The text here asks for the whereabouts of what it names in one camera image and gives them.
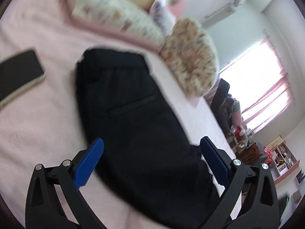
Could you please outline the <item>pink white bookshelf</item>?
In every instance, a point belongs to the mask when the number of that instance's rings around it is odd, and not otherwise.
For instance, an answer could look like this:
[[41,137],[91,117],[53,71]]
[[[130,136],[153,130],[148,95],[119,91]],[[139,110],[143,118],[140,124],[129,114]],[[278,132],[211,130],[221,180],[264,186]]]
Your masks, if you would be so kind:
[[286,144],[286,140],[278,136],[265,147],[271,152],[269,167],[275,185],[285,180],[299,166],[298,160]]

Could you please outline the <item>pink curtain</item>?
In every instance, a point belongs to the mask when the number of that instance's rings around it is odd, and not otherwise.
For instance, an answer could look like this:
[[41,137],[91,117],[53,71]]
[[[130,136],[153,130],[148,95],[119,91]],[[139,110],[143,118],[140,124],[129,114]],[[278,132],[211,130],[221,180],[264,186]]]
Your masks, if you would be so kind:
[[281,115],[294,100],[288,72],[269,38],[253,47],[247,56],[246,97],[242,104],[244,124],[254,133]]

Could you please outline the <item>long bear print pillow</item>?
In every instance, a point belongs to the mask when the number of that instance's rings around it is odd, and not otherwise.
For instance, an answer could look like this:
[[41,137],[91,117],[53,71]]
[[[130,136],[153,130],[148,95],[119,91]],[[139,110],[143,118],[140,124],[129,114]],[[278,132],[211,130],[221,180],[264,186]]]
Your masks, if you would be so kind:
[[160,51],[165,36],[147,12],[130,0],[67,0],[72,19],[101,33]]

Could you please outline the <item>purple floral small pillow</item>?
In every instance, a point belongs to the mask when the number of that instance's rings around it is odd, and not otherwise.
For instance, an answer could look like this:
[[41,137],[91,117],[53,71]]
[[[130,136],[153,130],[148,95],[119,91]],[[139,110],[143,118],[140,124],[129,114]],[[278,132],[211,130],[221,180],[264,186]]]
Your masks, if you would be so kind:
[[155,0],[149,10],[149,15],[164,35],[171,35],[176,23],[176,17],[159,0]]

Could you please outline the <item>black pants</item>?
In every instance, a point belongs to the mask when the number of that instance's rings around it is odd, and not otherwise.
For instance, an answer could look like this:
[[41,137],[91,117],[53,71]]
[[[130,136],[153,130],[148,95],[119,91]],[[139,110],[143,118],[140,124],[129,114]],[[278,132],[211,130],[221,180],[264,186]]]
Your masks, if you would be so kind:
[[96,165],[105,184],[135,209],[171,228],[198,228],[219,195],[140,54],[89,49],[76,67],[85,137],[101,138]]

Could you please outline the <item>white air conditioner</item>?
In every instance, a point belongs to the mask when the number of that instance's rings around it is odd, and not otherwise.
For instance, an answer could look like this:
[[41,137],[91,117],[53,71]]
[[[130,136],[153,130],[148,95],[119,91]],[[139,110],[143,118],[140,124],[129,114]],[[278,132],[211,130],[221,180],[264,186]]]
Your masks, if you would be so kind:
[[231,16],[247,0],[210,0],[209,7],[203,19],[203,26],[212,27]]

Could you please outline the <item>dark clothes pile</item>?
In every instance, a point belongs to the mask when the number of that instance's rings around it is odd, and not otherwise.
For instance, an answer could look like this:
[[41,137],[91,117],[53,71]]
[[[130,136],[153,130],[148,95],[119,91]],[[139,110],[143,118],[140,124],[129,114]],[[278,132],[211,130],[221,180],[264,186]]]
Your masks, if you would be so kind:
[[239,127],[243,120],[240,103],[229,93],[230,85],[223,79],[216,82],[216,92],[210,108],[224,134],[229,134],[231,127]]

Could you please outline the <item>rolled floral quilt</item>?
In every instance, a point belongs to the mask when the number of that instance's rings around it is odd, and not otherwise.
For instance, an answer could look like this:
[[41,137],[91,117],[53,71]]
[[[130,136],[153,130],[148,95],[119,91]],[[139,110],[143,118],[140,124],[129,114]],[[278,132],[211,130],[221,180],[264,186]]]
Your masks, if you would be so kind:
[[219,58],[214,41],[203,26],[191,18],[179,19],[160,51],[182,91],[203,97],[214,86]]

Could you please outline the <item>pink fleece bed blanket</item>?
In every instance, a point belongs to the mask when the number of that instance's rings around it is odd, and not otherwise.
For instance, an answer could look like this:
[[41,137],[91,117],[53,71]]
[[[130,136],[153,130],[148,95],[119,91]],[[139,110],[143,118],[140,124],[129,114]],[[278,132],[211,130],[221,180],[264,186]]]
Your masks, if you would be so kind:
[[35,165],[57,166],[86,147],[74,71],[93,47],[142,54],[190,143],[208,136],[235,157],[206,101],[187,98],[158,54],[74,26],[65,0],[12,0],[1,18],[1,60],[33,48],[46,73],[1,110],[1,195],[20,223]]

